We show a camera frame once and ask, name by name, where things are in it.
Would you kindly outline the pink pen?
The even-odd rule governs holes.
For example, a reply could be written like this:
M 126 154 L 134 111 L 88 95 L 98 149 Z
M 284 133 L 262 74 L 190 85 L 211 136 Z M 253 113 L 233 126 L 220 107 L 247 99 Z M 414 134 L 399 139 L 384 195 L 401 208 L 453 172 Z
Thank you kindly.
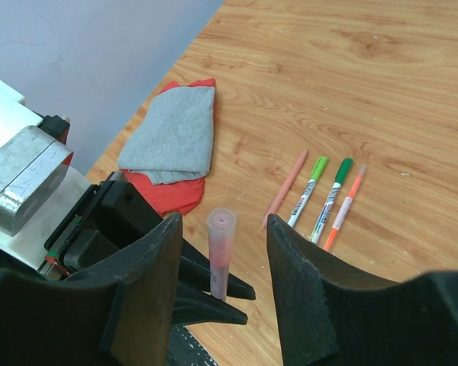
M 287 195 L 289 189 L 291 188 L 293 182 L 295 181 L 298 173 L 300 172 L 306 158 L 308 155 L 308 150 L 304 149 L 300 156 L 297 158 L 295 164 L 293 165 L 292 169 L 290 170 L 289 174 L 285 178 L 284 182 L 282 183 L 282 186 L 280 187 L 278 193 L 274 197 L 272 203 L 270 204 L 269 208 L 263 215 L 262 221 L 261 221 L 261 226 L 260 228 L 263 229 L 266 226 L 268 216 L 270 214 L 274 214 L 280 207 L 283 199 Z

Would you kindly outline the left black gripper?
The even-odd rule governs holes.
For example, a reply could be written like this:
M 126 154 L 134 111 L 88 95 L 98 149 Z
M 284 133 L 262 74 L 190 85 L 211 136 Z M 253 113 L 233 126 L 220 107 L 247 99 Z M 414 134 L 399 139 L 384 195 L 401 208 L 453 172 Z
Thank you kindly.
M 97 185 L 90 185 L 60 222 L 44 243 L 47 253 L 36 270 L 39 275 L 50 281 L 61 281 L 78 271 L 66 264 L 66 253 L 88 226 L 89 219 L 93 218 L 95 209 L 99 207 L 113 181 L 127 181 L 127 178 L 122 171 L 116 171 Z

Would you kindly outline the dark green pen cap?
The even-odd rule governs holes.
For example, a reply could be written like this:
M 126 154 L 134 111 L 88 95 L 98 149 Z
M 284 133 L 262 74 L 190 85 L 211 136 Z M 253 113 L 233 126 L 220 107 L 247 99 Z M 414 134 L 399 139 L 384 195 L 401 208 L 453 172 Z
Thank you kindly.
M 337 174 L 335 175 L 334 182 L 342 185 L 348 175 L 349 170 L 352 168 L 352 166 L 353 166 L 353 159 L 345 158 L 342 161 L 342 163 L 340 164 Z

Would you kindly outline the white pen green tip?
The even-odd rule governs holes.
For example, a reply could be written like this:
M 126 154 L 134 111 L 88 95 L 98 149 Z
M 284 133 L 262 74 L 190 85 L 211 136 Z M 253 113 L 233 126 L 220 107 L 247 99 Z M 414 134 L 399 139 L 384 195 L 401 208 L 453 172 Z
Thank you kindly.
M 304 192 L 302 193 L 301 197 L 299 198 L 298 203 L 296 204 L 296 206 L 292 210 L 291 216 L 290 216 L 289 221 L 288 221 L 288 225 L 290 225 L 290 227 L 293 227 L 296 224 L 296 222 L 297 222 L 299 216 L 301 215 L 301 213 L 302 213 L 302 211 L 303 211 L 308 199 L 311 196 L 312 191 L 314 190 L 314 187 L 315 187 L 316 183 L 317 183 L 317 181 L 315 179 L 310 179 L 308 181 Z

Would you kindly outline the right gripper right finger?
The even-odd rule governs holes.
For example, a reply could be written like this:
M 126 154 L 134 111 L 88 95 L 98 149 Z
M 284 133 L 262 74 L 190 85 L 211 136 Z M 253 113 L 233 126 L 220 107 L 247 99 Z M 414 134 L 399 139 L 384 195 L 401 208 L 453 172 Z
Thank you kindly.
M 286 365 L 458 365 L 458 271 L 403 282 L 354 267 L 269 216 Z

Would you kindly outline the light green pen cap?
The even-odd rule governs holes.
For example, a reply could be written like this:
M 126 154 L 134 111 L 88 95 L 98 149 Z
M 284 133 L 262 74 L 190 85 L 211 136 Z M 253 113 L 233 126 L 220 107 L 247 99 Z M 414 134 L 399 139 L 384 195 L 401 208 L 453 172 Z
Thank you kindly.
M 318 181 L 321 177 L 323 171 L 325 170 L 328 164 L 329 158 L 326 156 L 319 156 L 316 160 L 314 167 L 311 171 L 310 179 L 314 181 Z

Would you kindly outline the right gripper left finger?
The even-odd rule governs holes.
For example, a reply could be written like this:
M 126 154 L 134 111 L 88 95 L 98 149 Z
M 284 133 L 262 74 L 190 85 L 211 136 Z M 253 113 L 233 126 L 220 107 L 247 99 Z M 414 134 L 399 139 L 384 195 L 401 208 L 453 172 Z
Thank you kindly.
M 182 217 L 64 281 L 0 268 L 0 365 L 162 365 Z

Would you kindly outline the orange highlighter pen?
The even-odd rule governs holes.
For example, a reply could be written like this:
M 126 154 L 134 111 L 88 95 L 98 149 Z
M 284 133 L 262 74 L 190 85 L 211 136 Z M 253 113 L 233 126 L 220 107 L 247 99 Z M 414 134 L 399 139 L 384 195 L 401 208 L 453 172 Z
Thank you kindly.
M 334 240 L 336 239 L 337 237 L 337 234 L 339 233 L 340 231 L 340 228 L 342 227 L 343 223 L 344 223 L 344 220 L 347 216 L 347 213 L 348 211 L 350 210 L 350 207 L 353 203 L 353 200 L 356 196 L 356 193 L 358 192 L 359 188 L 360 188 L 360 185 L 364 179 L 364 176 L 366 174 L 366 171 L 367 171 L 367 166 L 366 165 L 362 165 L 360 167 L 360 170 L 356 176 L 356 178 L 354 179 L 354 182 L 353 182 L 353 185 L 352 187 L 350 188 L 349 192 L 348 192 L 348 195 L 345 197 L 345 199 L 343 200 L 343 203 L 335 217 L 335 220 L 333 222 L 333 225 L 332 225 L 332 228 L 331 228 L 331 232 L 327 238 L 327 241 L 326 243 L 324 244 L 324 250 L 326 252 L 329 252 L 331 250 L 331 247 L 332 245 L 334 244 Z

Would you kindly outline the purple pen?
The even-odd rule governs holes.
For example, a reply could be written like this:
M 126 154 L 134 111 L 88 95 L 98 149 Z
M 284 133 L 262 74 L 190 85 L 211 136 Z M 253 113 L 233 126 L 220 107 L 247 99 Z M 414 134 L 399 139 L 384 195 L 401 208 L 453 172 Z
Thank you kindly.
M 224 207 L 215 208 L 207 218 L 210 292 L 211 296 L 222 301 L 227 296 L 236 223 L 236 215 Z

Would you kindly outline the white blue pen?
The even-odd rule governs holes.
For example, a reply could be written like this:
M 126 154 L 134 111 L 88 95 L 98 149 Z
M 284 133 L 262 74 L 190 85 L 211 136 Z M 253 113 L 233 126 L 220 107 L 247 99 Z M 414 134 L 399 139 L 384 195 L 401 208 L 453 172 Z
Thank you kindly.
M 339 193 L 341 187 L 342 187 L 342 184 L 338 181 L 334 182 L 331 187 L 331 190 L 326 198 L 326 201 L 324 202 L 324 206 L 321 209 L 321 212 L 316 221 L 316 224 L 314 225 L 314 229 L 311 235 L 309 236 L 309 240 L 313 242 L 314 244 L 317 244 L 318 240 L 321 237 L 325 224 L 331 214 L 332 207 L 334 206 L 336 196 Z

